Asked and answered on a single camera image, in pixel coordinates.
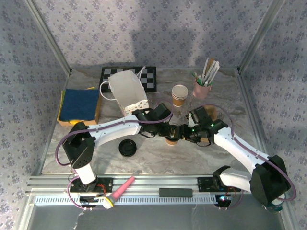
gray countertop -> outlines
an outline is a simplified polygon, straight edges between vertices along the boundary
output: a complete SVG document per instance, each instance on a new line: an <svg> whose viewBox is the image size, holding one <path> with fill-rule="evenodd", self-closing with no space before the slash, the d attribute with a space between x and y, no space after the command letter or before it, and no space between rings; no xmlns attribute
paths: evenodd
<svg viewBox="0 0 307 230"><path fill-rule="evenodd" d="M68 83L70 89L86 89L98 87L100 71L73 70ZM187 122L185 114L202 104L217 104L227 110L235 122L235 132L246 142L254 145L254 137L248 116L244 108L236 78L218 73L214 79L212 91L206 99L196 99L192 95L193 77L190 70L157 70L158 92L147 93L150 107L162 99L172 100L171 90L176 84L183 84L189 90L184 106L175 107L172 124ZM119 106L114 101L102 100L100 123L123 117ZM230 120L218 109L218 118L230 125ZM71 126L56 124L49 149L47 151L42 173L70 173L70 167L57 165L54 157L55 148L61 138L66 135ZM137 144L137 152L130 158L122 157L119 143L126 138L133 139ZM59 159L68 162L63 148L60 148ZM239 170L244 167L227 151L216 145L199 147L188 141L180 140L176 145L167 145L164 138L148 139L141 135L127 136L110 141L94 150L91 162L96 174L103 173L158 173L158 174L211 174L224 165L230 165Z"/></svg>

